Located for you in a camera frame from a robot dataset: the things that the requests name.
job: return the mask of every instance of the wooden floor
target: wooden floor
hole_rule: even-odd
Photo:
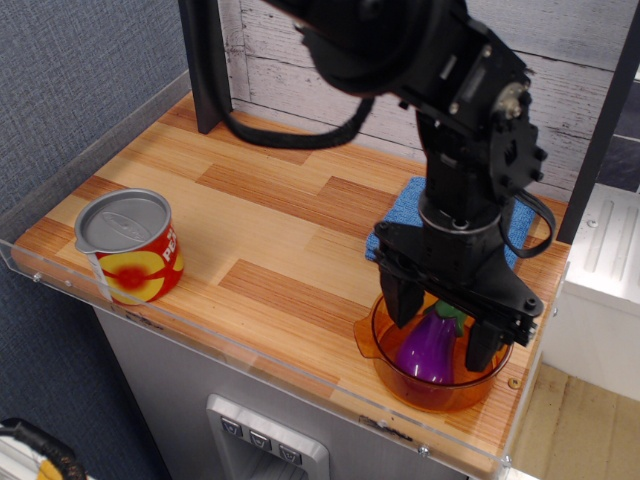
[[[640,402],[542,365],[513,459],[542,480],[640,479]]]

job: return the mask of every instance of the control panel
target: control panel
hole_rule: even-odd
[[[329,452],[316,440],[219,395],[207,415],[228,480],[330,480]]]

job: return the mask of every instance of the can lid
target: can lid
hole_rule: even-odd
[[[87,205],[76,219],[76,248],[82,253],[122,253],[153,242],[171,222],[161,195],[141,188],[117,190]]]

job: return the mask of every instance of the button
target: button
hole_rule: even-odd
[[[242,427],[240,424],[229,420],[228,418],[220,417],[222,420],[222,428],[236,437],[242,437]]]
[[[249,437],[251,438],[251,443],[253,443],[256,447],[261,448],[262,450],[266,450],[267,452],[271,451],[271,440],[269,440],[264,435],[261,435],[254,431],[249,431]]]
[[[302,455],[291,447],[280,444],[280,457],[294,465],[302,465]]]

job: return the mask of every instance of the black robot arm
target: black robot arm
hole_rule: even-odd
[[[538,247],[515,249],[519,256],[544,250],[555,225],[525,192],[542,179],[546,158],[529,122],[525,64],[469,16],[464,0],[266,1],[295,19],[329,84],[363,102],[392,93],[416,110],[428,160],[423,226],[375,227],[394,321],[406,324],[426,290],[475,318],[468,369],[483,370],[505,343],[526,345],[543,304],[504,258],[514,199],[551,230]]]

